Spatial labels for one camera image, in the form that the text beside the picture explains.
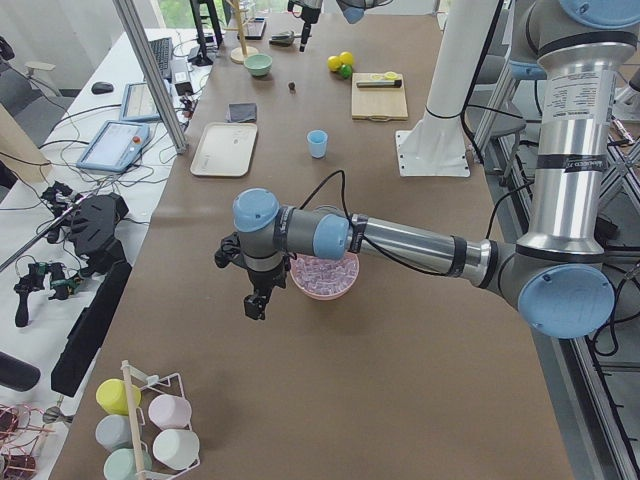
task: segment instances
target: computer mouse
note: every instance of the computer mouse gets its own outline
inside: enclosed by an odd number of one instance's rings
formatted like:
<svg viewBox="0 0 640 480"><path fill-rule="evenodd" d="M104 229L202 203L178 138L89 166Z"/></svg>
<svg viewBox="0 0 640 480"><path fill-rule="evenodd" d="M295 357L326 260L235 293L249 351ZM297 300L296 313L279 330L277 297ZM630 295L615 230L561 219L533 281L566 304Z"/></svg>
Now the computer mouse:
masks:
<svg viewBox="0 0 640 480"><path fill-rule="evenodd" d="M113 92L113 85L111 85L109 82L96 82L91 85L91 93L95 95L110 92Z"/></svg>

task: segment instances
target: white table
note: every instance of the white table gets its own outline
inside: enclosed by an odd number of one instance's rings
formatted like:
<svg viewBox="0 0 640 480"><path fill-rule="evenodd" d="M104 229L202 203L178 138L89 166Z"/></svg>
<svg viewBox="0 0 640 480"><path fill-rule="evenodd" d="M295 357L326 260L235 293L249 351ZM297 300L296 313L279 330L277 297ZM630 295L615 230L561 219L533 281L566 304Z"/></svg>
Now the white table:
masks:
<svg viewBox="0 0 640 480"><path fill-rule="evenodd" d="M154 29L148 31L149 39L169 35L173 38L176 55L184 55L196 45L193 41L195 31L192 30ZM194 89L200 90L202 88L210 69L211 67L193 67L191 81ZM97 81L112 83L115 87L114 91L102 95L92 94L91 85ZM142 72L129 40L123 34L88 80L69 108L68 113L74 114L100 105L120 104L125 86L128 83L141 81L143 81ZM175 105L180 106L178 99L174 97L174 100ZM47 141L77 139L90 142L105 121L115 120L118 117L119 108L101 109L78 115L62 122ZM89 176L87 173L78 173L75 168L69 168L67 165L75 166L76 160L85 148L84 145L54 143L46 146L42 152L53 163L53 167L46 175L46 179L43 178L43 181L31 184L38 195L47 187L47 183L52 184L54 180L65 183L80 192L109 193L115 191L121 194L129 207L129 214L126 218L138 222L121 221L116 229L116 237L122 242L127 260L132 265L135 263L144 241L148 228L147 222L150 221L158 204L164 189L164 180L169 175L175 157L175 149L166 134L164 125L161 123L151 124L151 133L153 138L145 149L146 153L142 157L141 166L122 176L110 177L95 172L90 173L91 176ZM98 188L97 183L94 182L95 179L102 179L104 184L102 188ZM135 183L137 180L149 183ZM23 183L17 182L0 204L0 225L2 225L0 227L0 261L4 261L32 238L35 235L36 227L53 219L52 214L42 205L28 210L7 211L2 209L29 207L37 203L36 193ZM66 249L73 252L73 245L67 242ZM70 269L79 268L77 260L65 252L61 245L50 245L45 240L40 240L25 255L29 255L37 261L62 262ZM27 257L17 262L20 275L26 274L27 264L32 261ZM0 404L28 404L45 410L61 401L61 408L65 414L75 412L84 393L84 383L89 375L85 376L83 384L73 398L63 398L53 392L50 376L64 349L69 330L76 322L82 309L91 303L101 280L100 276L94 276L87 279L80 286L76 295L71 296L68 300L49 301L47 297L51 294L48 290L47 279L44 291L35 292L29 296L29 314L32 323L19 329L14 325L18 296L13 291L18 276L12 267L0 273L0 304L4 305L0 351L35 365L41 371L40 382L28 392L20 393L0 387ZM33 416L32 423L42 424L39 413ZM62 423L50 425L49 428L53 432L38 441L39 448L36 450L38 473L34 478L38 480L48 478L67 434L67 429ZM30 439L33 435L25 433L16 443L24 443L24 439Z"/></svg>

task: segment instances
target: brown table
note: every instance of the brown table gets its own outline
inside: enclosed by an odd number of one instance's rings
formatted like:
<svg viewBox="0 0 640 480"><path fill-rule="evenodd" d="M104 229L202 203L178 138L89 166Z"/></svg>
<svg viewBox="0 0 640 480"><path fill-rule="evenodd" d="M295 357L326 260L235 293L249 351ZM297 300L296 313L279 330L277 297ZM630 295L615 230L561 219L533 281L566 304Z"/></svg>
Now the brown table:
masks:
<svg viewBox="0 0 640 480"><path fill-rule="evenodd" d="M370 15L349 26L326 15L305 53L267 44L270 34L299 31L300 20L267 22L258 47L274 58L271 74L254 79L233 65L227 35L187 132L193 152L228 103L256 102L251 170L195 178L189 155L176 160L51 478L100 478L107 455L93 432L104 413L93 393L120 377L125 358L183 375L202 441L202 465L184 478L571 478L529 329L493 294L363 255L341 299L311 300L289 281L265 322L243 315L245 272L212 261L243 189L267 187L299 204L343 168L352 211L472 240L492 207L479 166L469 179L398 174L394 132L423 114L441 38L435 18ZM350 84L325 63L343 50L358 71L404 74L409 121L351 120ZM307 153L315 128L329 133L324 160ZM317 203L337 204L338 195L336 182Z"/></svg>

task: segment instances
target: white tray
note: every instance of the white tray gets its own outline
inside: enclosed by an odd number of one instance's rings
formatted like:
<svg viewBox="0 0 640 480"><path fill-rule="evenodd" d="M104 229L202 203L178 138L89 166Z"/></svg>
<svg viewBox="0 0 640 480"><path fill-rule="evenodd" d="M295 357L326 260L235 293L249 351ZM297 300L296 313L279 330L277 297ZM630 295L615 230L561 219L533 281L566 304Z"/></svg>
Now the white tray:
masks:
<svg viewBox="0 0 640 480"><path fill-rule="evenodd" d="M209 123L191 162L191 173L205 177L241 177L249 171L258 134L253 123Z"/></svg>

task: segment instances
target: keyboard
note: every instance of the keyboard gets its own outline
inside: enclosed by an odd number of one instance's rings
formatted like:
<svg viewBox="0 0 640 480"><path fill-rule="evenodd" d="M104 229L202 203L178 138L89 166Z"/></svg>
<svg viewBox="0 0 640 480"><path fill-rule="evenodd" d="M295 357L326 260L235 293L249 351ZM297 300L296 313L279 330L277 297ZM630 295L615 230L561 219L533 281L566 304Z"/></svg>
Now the keyboard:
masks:
<svg viewBox="0 0 640 480"><path fill-rule="evenodd" d="M150 40L149 46L156 57L158 69L162 78L171 81L171 58L173 56L173 42L171 38L160 38L158 40Z"/></svg>

